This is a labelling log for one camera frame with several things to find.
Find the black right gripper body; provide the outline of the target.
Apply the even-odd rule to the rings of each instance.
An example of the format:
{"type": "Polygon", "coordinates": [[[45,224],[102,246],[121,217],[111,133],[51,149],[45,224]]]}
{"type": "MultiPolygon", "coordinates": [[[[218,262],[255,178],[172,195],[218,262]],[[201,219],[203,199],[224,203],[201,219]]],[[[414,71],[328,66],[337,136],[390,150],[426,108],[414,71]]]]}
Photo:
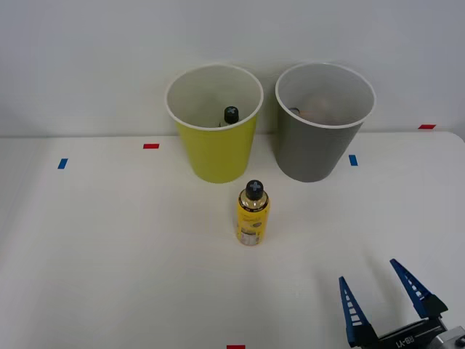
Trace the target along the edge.
{"type": "Polygon", "coordinates": [[[352,316],[352,347],[426,348],[439,334],[447,331],[440,316],[424,317],[411,324],[378,336],[366,318],[352,316]]]}

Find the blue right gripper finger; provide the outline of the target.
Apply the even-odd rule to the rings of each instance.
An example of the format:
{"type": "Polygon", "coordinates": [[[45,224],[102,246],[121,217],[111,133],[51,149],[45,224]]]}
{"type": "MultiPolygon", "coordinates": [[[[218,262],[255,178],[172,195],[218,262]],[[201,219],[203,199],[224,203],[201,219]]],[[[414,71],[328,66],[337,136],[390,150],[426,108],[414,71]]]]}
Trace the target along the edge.
{"type": "Polygon", "coordinates": [[[339,277],[339,289],[349,345],[378,346],[379,338],[343,276],[339,277]]]}
{"type": "Polygon", "coordinates": [[[448,311],[447,305],[437,295],[431,293],[396,259],[391,259],[389,262],[401,280],[420,318],[441,318],[442,314],[448,311]]]}

